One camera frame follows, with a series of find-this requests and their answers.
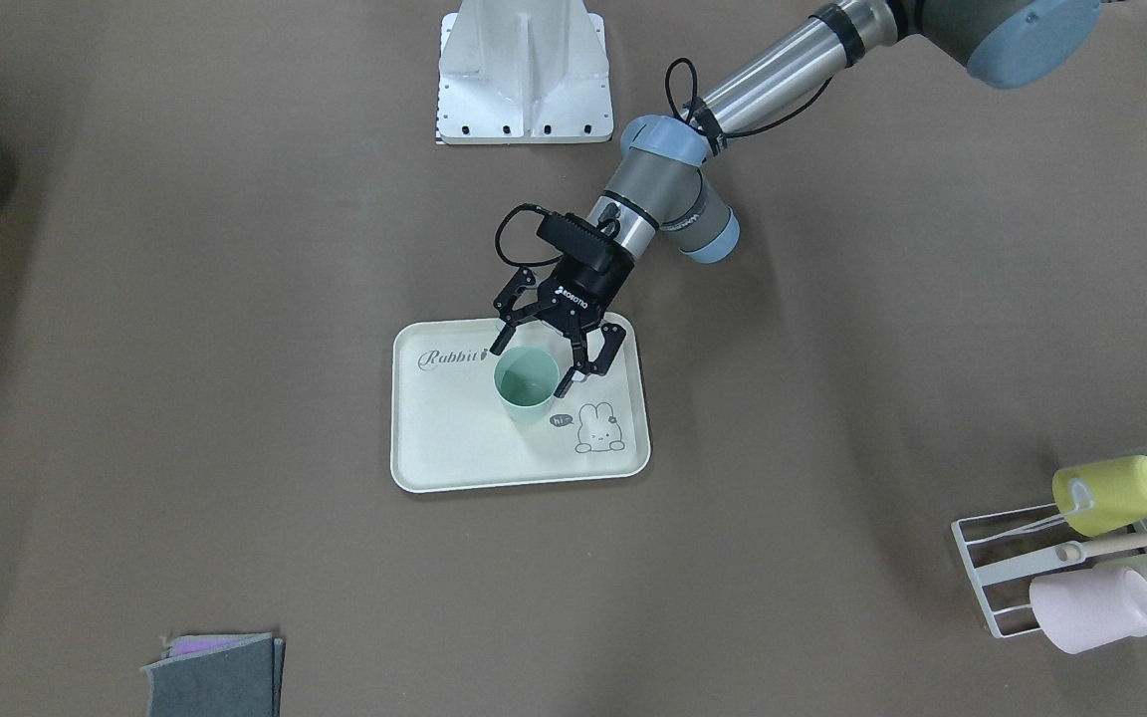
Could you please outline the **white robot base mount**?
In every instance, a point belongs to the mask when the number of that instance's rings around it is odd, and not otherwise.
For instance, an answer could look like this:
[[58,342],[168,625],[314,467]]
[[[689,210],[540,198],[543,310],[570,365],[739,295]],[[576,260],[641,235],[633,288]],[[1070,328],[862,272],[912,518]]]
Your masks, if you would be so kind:
[[442,145],[569,145],[614,135],[604,18],[582,1],[463,1],[440,20]]

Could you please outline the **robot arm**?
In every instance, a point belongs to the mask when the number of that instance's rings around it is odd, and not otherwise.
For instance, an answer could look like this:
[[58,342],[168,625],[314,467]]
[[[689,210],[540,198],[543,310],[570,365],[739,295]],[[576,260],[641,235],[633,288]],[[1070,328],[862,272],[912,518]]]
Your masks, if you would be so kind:
[[497,296],[504,354],[524,324],[547,324],[571,346],[574,372],[604,375],[624,332],[606,312],[664,233],[693,262],[732,254],[738,216],[707,180],[707,159],[732,142],[783,125],[813,106],[834,76],[877,47],[921,36],[992,88],[1020,88],[1047,76],[1097,28],[1097,1],[837,1],[819,6],[795,31],[718,86],[692,88],[666,115],[629,123],[621,165],[587,216],[539,210],[538,237],[555,248],[545,280],[516,262]]

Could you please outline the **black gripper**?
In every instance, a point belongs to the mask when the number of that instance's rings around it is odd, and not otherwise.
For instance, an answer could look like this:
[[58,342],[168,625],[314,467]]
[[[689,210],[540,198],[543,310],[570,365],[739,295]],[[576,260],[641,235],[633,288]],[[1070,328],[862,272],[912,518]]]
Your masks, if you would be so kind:
[[[599,272],[579,259],[565,255],[560,259],[538,262],[535,268],[552,268],[551,276],[538,283],[533,268],[516,268],[504,290],[493,301],[493,307],[502,328],[490,345],[490,353],[500,356],[513,340],[518,326],[538,319],[548,324],[552,330],[569,340],[571,346],[571,367],[565,371],[556,385],[554,396],[564,398],[574,380],[579,375],[604,376],[617,359],[625,341],[625,330],[621,324],[603,324],[606,309],[622,289],[629,273],[634,268],[631,254],[612,254],[608,268]],[[522,296],[530,290],[537,290],[538,298],[525,306],[516,306]],[[588,354],[587,333],[599,332],[602,346],[596,358]]]

